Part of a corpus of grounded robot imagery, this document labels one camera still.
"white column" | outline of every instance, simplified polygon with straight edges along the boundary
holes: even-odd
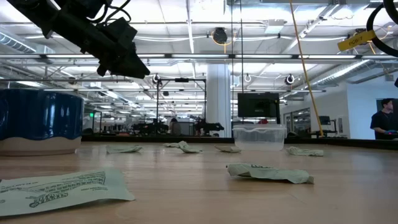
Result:
[[[231,92],[228,65],[207,65],[207,123],[220,123],[224,131],[218,132],[221,138],[231,137]]]

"wall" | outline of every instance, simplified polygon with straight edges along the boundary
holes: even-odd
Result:
[[[374,139],[370,129],[371,117],[377,112],[377,99],[398,98],[394,82],[385,82],[380,77],[365,83],[347,86],[349,126],[351,138]]]
[[[343,118],[343,132],[338,133],[338,135],[350,138],[346,85],[341,83],[337,87],[327,88],[326,93],[314,93],[314,97],[319,116],[329,116],[330,119],[336,120],[338,120],[338,118]],[[283,115],[286,113],[311,108],[311,131],[319,130],[317,116],[310,95],[305,97],[305,101],[292,101],[288,102],[288,104],[288,106],[281,108],[281,118],[283,118]],[[332,124],[331,126],[322,126],[322,129],[334,130],[334,127]]]

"plastic lid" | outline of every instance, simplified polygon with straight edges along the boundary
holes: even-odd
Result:
[[[234,125],[235,129],[286,129],[283,124],[239,124]]]

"yellow tag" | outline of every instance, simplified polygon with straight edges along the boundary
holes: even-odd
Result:
[[[340,51],[352,49],[353,47],[358,46],[359,44],[365,44],[368,40],[371,40],[376,37],[374,30],[369,30],[366,32],[362,32],[353,36],[348,40],[344,40],[337,44]]]

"paper wrapper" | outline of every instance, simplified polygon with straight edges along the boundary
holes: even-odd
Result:
[[[142,149],[141,146],[106,146],[106,152],[112,153],[124,153],[124,152],[138,152]]]
[[[227,168],[231,176],[238,175],[257,179],[288,180],[293,184],[313,184],[313,177],[305,170],[282,170],[253,164],[230,164]]]
[[[116,169],[0,182],[0,217],[54,210],[100,199],[134,200]]]
[[[165,147],[176,147],[181,149],[185,153],[199,153],[202,152],[200,149],[195,149],[190,147],[185,141],[180,141],[179,143],[165,143],[163,144]]]
[[[298,147],[289,147],[286,151],[295,156],[323,156],[323,150],[301,149]]]
[[[242,151],[242,149],[238,147],[231,147],[231,146],[214,146],[214,147],[220,150],[221,152],[238,153]]]

